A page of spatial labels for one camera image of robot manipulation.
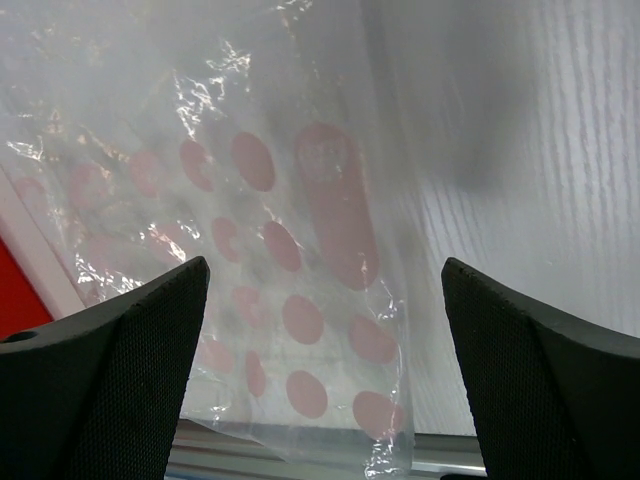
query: red surface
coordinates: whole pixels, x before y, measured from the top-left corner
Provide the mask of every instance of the red surface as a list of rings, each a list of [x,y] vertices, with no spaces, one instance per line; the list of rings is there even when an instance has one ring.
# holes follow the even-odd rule
[[[0,339],[52,320],[0,239]]]

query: pink dot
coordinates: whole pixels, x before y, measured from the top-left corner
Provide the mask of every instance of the pink dot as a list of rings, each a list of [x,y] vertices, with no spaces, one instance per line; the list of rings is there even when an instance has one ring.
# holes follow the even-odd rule
[[[72,205],[88,210],[107,198],[107,172],[98,165],[83,163],[74,167],[69,184]]]
[[[265,245],[282,268],[289,272],[300,270],[300,251],[286,228],[276,222],[267,222],[263,234]]]
[[[356,422],[374,440],[395,437],[404,427],[404,409],[384,395],[360,392],[353,400]]]
[[[165,181],[165,172],[152,152],[134,153],[129,160],[129,175],[145,197],[154,198]]]
[[[253,328],[264,323],[264,312],[260,308],[260,292],[251,287],[237,287],[231,292],[236,310]]]
[[[47,210],[46,191],[35,178],[19,178],[15,181],[14,188],[29,211],[44,213]]]
[[[356,143],[326,123],[309,125],[295,139],[301,188],[322,257],[356,291],[369,287],[380,268],[360,157]]]
[[[236,225],[228,218],[216,218],[211,224],[211,233],[216,248],[230,262],[238,262],[238,252],[231,246],[231,241],[238,235]]]
[[[87,241],[87,261],[98,272],[113,271],[117,265],[114,259],[115,240],[106,235],[95,235]]]
[[[291,406],[307,418],[320,418],[327,411],[327,391],[308,372],[298,370],[287,378],[287,397]]]
[[[202,145],[193,140],[185,140],[180,145],[182,168],[189,180],[201,190],[213,191],[213,165],[207,158]]]
[[[240,175],[260,192],[273,188],[276,174],[271,154],[264,143],[251,133],[242,132],[231,142],[231,157]]]
[[[351,320],[349,343],[360,358],[376,364],[391,363],[398,353],[395,339],[362,315],[356,315]]]
[[[261,397],[267,388],[267,377],[260,363],[260,357],[253,350],[247,353],[245,369],[249,392],[254,397]]]
[[[311,301],[300,295],[292,295],[282,307],[284,326],[295,340],[313,345],[324,331],[324,318]]]
[[[198,353],[200,354],[200,361],[205,366],[211,367],[220,373],[231,373],[233,371],[235,363],[233,355],[223,343],[213,338],[207,338],[201,342]]]

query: plastic bag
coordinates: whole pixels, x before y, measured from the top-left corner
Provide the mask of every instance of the plastic bag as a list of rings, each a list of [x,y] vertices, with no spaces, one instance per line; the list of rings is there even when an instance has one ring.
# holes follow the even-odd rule
[[[5,3],[1,165],[84,303],[204,255],[183,417],[402,475],[394,159],[359,2]]]

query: polka dot fabric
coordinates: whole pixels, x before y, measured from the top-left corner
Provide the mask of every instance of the polka dot fabric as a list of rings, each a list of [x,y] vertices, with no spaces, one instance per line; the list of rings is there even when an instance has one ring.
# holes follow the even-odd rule
[[[80,297],[110,299],[203,255],[211,281],[182,415],[296,461],[351,432],[368,478],[401,469],[412,421],[391,160],[372,143],[375,118],[350,110],[368,89],[347,89],[348,70],[331,84],[298,50],[315,31],[296,31],[304,2],[258,7],[243,28],[273,15],[274,31],[253,43],[218,31],[234,22],[216,8],[233,2],[196,2],[188,18],[164,2],[171,15],[151,6],[122,36],[106,21],[116,10],[94,3],[76,37],[109,45],[99,58],[57,50],[62,38],[45,48],[73,59],[86,88],[31,99],[46,131],[28,150],[18,129],[0,159]],[[57,108],[74,90],[82,106]]]

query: white wood grain surface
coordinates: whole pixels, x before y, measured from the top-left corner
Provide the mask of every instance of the white wood grain surface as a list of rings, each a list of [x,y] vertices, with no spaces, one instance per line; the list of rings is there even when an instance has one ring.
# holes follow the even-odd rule
[[[382,3],[420,183],[406,259],[416,430],[472,434],[448,256],[640,336],[640,3]]]

